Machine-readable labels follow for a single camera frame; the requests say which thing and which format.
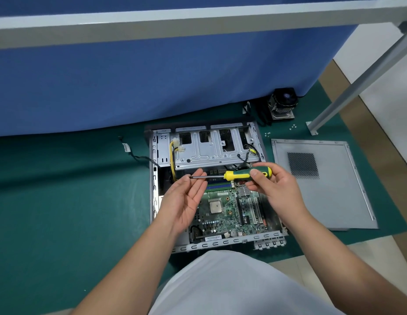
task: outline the forearm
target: forearm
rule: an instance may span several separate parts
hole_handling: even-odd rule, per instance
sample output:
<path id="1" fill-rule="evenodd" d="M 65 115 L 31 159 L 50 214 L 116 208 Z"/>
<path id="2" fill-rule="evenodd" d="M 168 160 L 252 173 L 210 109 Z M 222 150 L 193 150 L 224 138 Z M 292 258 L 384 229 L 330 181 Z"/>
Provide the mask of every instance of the forearm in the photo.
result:
<path id="1" fill-rule="evenodd" d="M 348 315 L 407 314 L 407 296 L 309 213 L 290 226 L 335 307 Z"/>
<path id="2" fill-rule="evenodd" d="M 72 314 L 147 314 L 174 242 L 170 228 L 154 221 Z"/>

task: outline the white label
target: white label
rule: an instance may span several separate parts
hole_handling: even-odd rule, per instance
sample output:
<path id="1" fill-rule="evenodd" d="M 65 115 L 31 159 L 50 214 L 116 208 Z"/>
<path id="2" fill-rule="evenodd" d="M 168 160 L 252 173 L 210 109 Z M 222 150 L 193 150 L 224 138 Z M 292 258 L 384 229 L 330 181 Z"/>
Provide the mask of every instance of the white label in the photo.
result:
<path id="1" fill-rule="evenodd" d="M 207 236 L 205 241 L 215 241 L 215 240 L 222 240 L 222 236 Z"/>
<path id="2" fill-rule="evenodd" d="M 128 144 L 122 142 L 123 147 L 125 148 L 125 152 L 130 152 L 130 147 Z"/>

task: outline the blue fabric panel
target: blue fabric panel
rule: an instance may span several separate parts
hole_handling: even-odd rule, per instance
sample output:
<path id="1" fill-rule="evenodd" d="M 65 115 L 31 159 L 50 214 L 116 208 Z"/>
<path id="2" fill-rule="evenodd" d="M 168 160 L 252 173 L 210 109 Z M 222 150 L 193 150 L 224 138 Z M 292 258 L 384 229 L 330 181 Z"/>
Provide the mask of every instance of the blue fabric panel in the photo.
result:
<path id="1" fill-rule="evenodd" d="M 273 3 L 285 1 L 0 0 L 0 16 Z M 280 87 L 304 95 L 354 28 L 0 50 L 0 136 L 147 121 Z"/>

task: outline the motherboard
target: motherboard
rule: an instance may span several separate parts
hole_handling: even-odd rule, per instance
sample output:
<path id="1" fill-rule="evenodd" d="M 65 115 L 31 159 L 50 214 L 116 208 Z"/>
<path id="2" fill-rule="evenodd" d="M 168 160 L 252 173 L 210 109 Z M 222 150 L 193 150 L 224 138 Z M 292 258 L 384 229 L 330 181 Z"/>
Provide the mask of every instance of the motherboard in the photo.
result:
<path id="1" fill-rule="evenodd" d="M 258 192 L 245 181 L 209 184 L 190 225 L 190 242 L 213 241 L 269 231 Z"/>

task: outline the green circuit board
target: green circuit board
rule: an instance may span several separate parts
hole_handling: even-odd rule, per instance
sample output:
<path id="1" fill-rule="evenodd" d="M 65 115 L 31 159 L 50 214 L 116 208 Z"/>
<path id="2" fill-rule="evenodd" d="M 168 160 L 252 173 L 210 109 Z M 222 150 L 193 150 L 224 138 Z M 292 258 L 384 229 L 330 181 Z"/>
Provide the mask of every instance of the green circuit board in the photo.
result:
<path id="1" fill-rule="evenodd" d="M 206 192 L 191 226 L 201 230 L 202 235 L 197 237 L 201 241 L 209 236 L 225 238 L 268 231 L 259 193 L 243 186 Z"/>

